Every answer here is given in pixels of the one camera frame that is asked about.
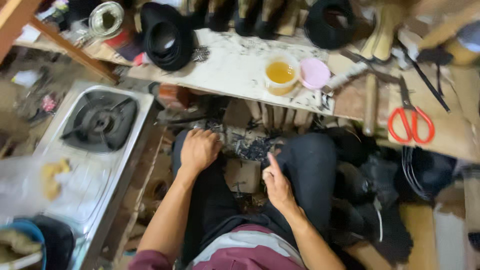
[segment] black pants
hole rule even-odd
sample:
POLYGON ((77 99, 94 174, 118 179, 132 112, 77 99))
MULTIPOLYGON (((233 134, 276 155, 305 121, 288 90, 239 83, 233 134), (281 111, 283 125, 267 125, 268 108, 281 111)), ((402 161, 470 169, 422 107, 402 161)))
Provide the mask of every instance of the black pants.
MULTIPOLYGON (((180 152, 187 131, 182 131, 173 147, 173 175, 180 168, 180 152)), ((324 235, 330 218, 330 199, 335 184, 336 151, 327 135, 307 134, 293 138, 277 156, 293 193, 317 230, 324 235)), ((283 215, 267 202, 261 214, 242 215, 225 183, 222 158, 198 176, 193 186, 181 262, 193 260, 215 238, 235 227, 254 223, 269 228, 294 247, 292 230, 283 215)))

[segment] gas stove burner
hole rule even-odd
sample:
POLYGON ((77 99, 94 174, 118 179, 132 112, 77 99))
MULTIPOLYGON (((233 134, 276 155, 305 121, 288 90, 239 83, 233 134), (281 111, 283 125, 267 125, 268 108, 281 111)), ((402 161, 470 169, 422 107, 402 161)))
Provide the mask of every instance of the gas stove burner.
POLYGON ((87 151, 116 151, 127 140, 136 113, 137 103, 129 96, 88 92, 75 106, 61 139, 87 151))

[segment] black rubber strip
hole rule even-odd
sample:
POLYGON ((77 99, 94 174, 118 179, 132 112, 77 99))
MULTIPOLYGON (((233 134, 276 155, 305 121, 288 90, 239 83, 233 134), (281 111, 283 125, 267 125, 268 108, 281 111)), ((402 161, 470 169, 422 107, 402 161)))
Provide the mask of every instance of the black rubber strip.
POLYGON ((148 2, 142 6, 140 18, 145 52, 156 66, 176 71, 191 61, 193 29, 177 9, 148 2))

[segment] red-handled scissors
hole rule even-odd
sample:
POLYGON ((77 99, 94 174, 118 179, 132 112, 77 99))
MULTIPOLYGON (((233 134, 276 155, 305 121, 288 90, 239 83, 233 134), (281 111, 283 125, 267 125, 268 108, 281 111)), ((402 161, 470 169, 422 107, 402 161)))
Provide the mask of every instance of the red-handled scissors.
POLYGON ((407 143, 410 140, 412 140, 412 138, 414 141, 420 144, 426 144, 431 142, 431 140, 433 139, 433 136, 435 136, 435 127, 433 126, 432 120, 419 107, 414 107, 412 105, 412 103, 410 102, 410 97, 408 96, 407 84, 405 83, 405 79, 403 77, 400 78, 399 83, 400 83, 400 95, 402 97, 403 106, 400 108, 396 108, 388 118, 388 131, 390 132, 390 134, 395 140, 401 143, 407 143), (412 128, 411 129, 410 129, 410 126, 408 125, 408 120, 407 120, 407 116, 405 115, 405 110, 412 111, 412 128), (402 122, 403 122, 403 126, 405 127, 405 131, 407 132, 406 139, 398 136, 393 130, 393 120, 395 119, 397 114, 400 115, 400 118, 402 119, 402 122), (418 135, 418 130, 417 130, 418 115, 420 115, 425 120, 425 122, 427 122, 427 125, 428 125, 428 137, 425 140, 420 139, 418 135))

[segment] cup of yellow liquid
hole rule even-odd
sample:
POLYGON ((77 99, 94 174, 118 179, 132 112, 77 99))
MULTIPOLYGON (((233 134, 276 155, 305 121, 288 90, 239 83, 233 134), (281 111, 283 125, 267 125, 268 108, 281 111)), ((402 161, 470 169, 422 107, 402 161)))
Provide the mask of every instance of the cup of yellow liquid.
POLYGON ((290 54, 275 54, 265 62, 265 87, 271 94, 281 96, 292 91, 299 75, 300 64, 290 54))

